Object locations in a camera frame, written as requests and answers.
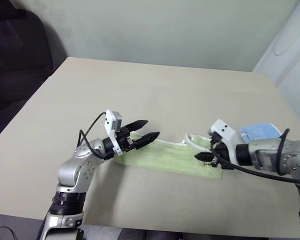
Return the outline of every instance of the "table surface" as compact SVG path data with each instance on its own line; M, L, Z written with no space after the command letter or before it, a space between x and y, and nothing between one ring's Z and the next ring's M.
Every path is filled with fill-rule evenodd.
M67 58L0 135L0 214L43 219L60 165L106 109L125 125L181 142L186 132L207 135L216 119L235 129L300 122L261 73ZM90 140L106 137L96 124ZM298 193L291 183L223 172L222 180L123 166L112 160L96 171L84 222L124 228L258 237L300 237Z

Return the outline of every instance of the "green towel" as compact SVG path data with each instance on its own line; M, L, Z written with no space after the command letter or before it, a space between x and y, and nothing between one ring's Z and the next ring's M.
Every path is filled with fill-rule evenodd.
M131 133L130 137L133 140L140 138L136 133ZM114 160L122 165L220 180L220 167L211 167L194 157L199 152L209 152L210 140L187 133L185 142L173 143L156 139L141 149L124 152L121 156L115 155Z

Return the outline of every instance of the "white wall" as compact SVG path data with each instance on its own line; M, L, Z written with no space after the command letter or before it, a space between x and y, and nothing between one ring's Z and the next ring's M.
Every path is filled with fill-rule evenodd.
M252 71L295 0L13 0L68 56Z
M253 71L270 76L300 119L300 2Z

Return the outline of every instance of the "folded blue cloth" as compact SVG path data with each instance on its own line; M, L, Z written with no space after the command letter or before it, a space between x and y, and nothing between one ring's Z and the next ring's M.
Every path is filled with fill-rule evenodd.
M269 122L244 126L240 129L240 133L246 144L249 144L252 140L277 139L281 136L278 128Z

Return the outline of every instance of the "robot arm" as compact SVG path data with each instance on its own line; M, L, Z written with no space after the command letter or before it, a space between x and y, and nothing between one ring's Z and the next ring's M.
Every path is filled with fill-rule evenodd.
M151 132L138 140L130 139L130 132L142 128L148 121L137 120L121 127L122 117L118 112L106 111L104 127L108 137L79 145L72 157L64 162L58 172L58 185L52 205L44 219L40 240L81 240L86 193L96 168L115 154L122 155L132 149L139 149L154 141L159 132Z
M246 144L235 130L218 119L208 131L211 136L212 156L209 158L206 152L201 152L195 157L202 161L211 161L213 167L221 164L223 169L238 169L263 178L295 183L300 200L300 140L286 140L288 132L286 130L280 138L252 140ZM276 172L280 176L241 166L254 166L257 170ZM286 174L291 178L281 177Z

